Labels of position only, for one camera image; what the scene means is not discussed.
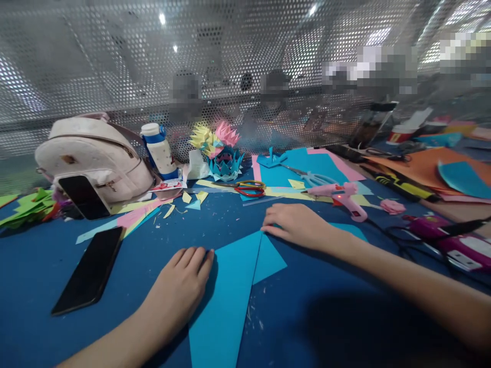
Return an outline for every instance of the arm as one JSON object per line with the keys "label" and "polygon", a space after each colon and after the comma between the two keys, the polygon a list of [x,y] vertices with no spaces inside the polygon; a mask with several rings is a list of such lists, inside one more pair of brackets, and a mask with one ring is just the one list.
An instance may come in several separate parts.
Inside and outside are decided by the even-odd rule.
{"label": "arm", "polygon": [[140,367],[168,344],[198,307],[214,251],[181,249],[162,269],[141,307],[59,367]]}
{"label": "arm", "polygon": [[[270,226],[276,223],[282,228]],[[390,285],[470,348],[489,354],[491,296],[337,229],[302,204],[275,204],[261,230],[350,263]]]}

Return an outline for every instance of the white backpack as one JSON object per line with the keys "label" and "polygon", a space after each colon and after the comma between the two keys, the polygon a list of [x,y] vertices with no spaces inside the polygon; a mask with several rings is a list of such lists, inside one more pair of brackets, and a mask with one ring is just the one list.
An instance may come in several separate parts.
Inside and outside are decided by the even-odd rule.
{"label": "white backpack", "polygon": [[147,192],[154,177],[121,132],[143,141],[108,120],[105,112],[98,112],[56,121],[34,154],[39,170],[55,185],[60,178],[85,175],[107,203]]}

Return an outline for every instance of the hot glue gun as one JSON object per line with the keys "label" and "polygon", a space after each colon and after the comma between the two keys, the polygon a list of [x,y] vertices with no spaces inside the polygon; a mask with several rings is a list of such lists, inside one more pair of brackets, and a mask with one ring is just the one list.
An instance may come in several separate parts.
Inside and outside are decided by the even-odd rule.
{"label": "hot glue gun", "polygon": [[315,196],[331,197],[334,202],[339,202],[351,212],[351,219],[356,222],[363,222],[367,219],[368,215],[365,210],[355,203],[351,196],[358,192],[358,186],[356,183],[346,182],[343,186],[338,184],[328,184],[324,186],[310,188],[305,192]]}

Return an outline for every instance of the smartphone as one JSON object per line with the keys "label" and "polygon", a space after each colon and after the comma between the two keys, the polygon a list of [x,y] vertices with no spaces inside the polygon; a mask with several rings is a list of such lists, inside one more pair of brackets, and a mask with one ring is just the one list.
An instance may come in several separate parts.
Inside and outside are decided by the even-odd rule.
{"label": "smartphone", "polygon": [[107,203],[99,196],[86,176],[60,178],[58,184],[87,220],[97,220],[111,215]]}
{"label": "smartphone", "polygon": [[342,158],[350,160],[355,164],[361,164],[368,161],[368,159],[364,158],[362,154],[359,153],[358,151],[352,150],[351,148],[345,146],[332,145],[332,146],[326,146],[326,149]]}
{"label": "smartphone", "polygon": [[97,303],[113,269],[123,239],[123,227],[97,233],[51,311],[61,315]]}

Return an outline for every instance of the white water bottle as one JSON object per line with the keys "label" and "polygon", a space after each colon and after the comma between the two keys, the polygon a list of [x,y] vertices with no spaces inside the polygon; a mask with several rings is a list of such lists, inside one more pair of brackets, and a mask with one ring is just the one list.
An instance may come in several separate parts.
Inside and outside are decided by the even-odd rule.
{"label": "white water bottle", "polygon": [[170,151],[169,142],[165,139],[166,131],[157,123],[142,126],[142,138],[147,145],[152,164],[155,165],[163,180],[178,178],[178,169]]}

